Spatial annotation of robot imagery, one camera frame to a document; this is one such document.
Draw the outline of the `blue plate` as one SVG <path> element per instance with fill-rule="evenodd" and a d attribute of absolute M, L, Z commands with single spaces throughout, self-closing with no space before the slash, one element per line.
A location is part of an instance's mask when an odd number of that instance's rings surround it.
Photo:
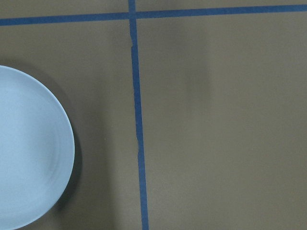
<path fill-rule="evenodd" d="M 56 204 L 74 155 L 72 127 L 54 94 L 30 75 L 1 66 L 1 229 L 26 226 Z"/>

